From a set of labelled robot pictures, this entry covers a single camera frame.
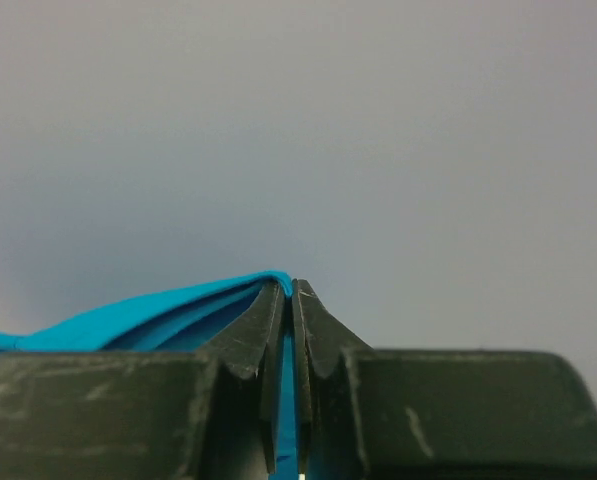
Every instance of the folded blue cloth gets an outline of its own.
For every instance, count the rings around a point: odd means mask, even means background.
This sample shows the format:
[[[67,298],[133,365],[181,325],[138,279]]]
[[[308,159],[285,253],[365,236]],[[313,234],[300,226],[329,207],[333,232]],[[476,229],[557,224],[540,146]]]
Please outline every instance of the folded blue cloth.
[[[274,271],[142,295],[81,313],[28,336],[0,333],[0,353],[193,351],[242,314],[270,279],[291,296],[291,278]],[[289,338],[285,342],[276,480],[297,478],[292,346]]]

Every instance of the blue cloth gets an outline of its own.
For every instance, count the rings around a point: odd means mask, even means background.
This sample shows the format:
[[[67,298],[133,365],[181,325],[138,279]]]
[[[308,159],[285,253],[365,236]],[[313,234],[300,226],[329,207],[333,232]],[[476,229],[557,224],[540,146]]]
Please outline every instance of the blue cloth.
[[[275,271],[142,295],[81,313],[28,336],[0,333],[0,353],[193,351],[243,313],[270,279],[291,296],[291,278]],[[285,338],[275,480],[297,478],[292,348]]]

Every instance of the blue fabric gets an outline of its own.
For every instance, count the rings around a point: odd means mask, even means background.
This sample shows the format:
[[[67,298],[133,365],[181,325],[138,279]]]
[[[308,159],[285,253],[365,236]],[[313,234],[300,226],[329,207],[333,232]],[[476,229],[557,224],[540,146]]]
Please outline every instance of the blue fabric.
[[[290,277],[275,271],[142,295],[81,313],[28,336],[0,333],[0,353],[193,351],[243,313],[270,279],[291,296]],[[291,351],[291,342],[285,338],[275,480],[297,478]]]

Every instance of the scratch mark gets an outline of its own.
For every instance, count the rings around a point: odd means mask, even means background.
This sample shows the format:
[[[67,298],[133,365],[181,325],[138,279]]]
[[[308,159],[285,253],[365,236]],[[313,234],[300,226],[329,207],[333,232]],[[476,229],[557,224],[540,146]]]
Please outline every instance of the scratch mark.
[[[0,383],[0,395],[5,395],[11,392],[11,385],[8,383]]]
[[[427,442],[425,432],[422,430],[420,417],[411,407],[405,407],[405,413],[407,414],[407,418],[409,418],[409,428],[411,429],[411,433],[418,442],[420,450],[422,450],[422,453],[424,453],[428,458],[434,458],[434,451]]]
[[[106,394],[109,392],[111,385],[111,382],[105,382],[101,383],[100,385],[96,385],[94,388],[89,390],[89,392],[87,392],[87,395],[85,395],[85,401],[93,402],[105,397]]]

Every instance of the gray background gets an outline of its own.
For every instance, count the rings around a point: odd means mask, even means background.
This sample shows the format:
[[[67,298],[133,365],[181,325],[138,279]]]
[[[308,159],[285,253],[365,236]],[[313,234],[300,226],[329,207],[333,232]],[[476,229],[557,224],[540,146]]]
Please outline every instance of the gray background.
[[[597,397],[597,1],[0,1],[0,330],[266,268]]]

